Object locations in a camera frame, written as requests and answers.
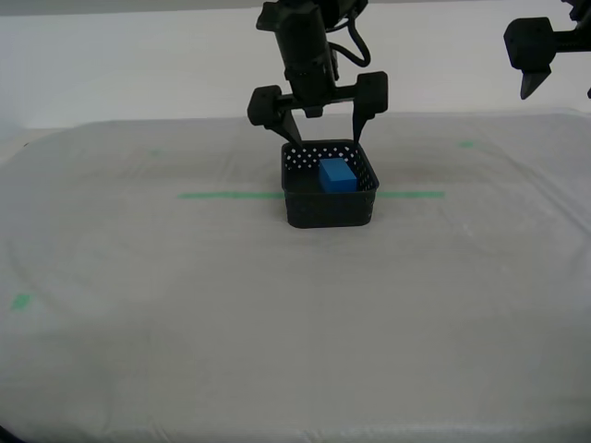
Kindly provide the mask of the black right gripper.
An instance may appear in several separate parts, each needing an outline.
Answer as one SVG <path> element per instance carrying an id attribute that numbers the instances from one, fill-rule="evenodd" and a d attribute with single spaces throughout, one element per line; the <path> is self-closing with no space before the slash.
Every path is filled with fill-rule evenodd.
<path id="1" fill-rule="evenodd" d="M 511 66 L 522 73 L 520 97 L 526 100 L 551 74 L 554 39 L 558 52 L 590 51 L 590 0 L 562 0 L 571 7 L 572 30 L 553 31 L 548 18 L 517 18 L 504 32 Z M 591 99 L 591 89 L 587 92 Z"/>

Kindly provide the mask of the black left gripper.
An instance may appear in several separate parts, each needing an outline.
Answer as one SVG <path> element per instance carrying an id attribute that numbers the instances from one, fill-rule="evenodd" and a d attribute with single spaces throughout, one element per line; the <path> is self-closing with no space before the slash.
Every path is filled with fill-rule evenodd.
<path id="1" fill-rule="evenodd" d="M 282 94 L 279 86 L 254 89 L 247 107 L 247 117 L 253 126 L 263 126 L 300 147 L 302 139 L 292 110 L 303 110 L 306 117 L 321 117 L 323 108 L 339 102 L 354 100 L 353 137 L 358 144 L 364 126 L 389 106 L 389 78 L 378 71 L 357 76 L 355 85 L 336 84 L 337 75 L 331 66 L 313 66 L 305 70 L 288 69 L 284 76 L 292 93 Z"/>

